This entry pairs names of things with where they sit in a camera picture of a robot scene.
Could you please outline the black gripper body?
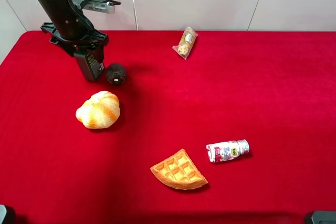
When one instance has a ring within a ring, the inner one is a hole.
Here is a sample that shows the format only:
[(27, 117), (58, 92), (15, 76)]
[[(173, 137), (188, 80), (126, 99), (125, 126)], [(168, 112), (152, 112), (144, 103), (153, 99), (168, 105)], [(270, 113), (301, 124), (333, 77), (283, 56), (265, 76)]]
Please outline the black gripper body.
[(107, 34), (96, 30), (86, 17), (65, 16), (43, 23), (41, 30), (51, 34), (51, 42), (63, 47), (71, 56), (76, 49), (96, 50), (109, 42)]

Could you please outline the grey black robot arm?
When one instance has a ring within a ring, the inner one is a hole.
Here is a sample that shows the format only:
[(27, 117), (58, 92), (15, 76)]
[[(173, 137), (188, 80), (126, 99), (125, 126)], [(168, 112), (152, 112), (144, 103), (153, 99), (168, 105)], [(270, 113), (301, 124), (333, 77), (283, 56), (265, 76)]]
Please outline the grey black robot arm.
[(95, 53), (109, 42), (109, 37), (94, 28), (83, 14), (82, 7), (72, 0), (38, 0), (51, 22), (41, 30), (51, 34), (50, 42), (58, 45), (69, 55), (79, 50)]

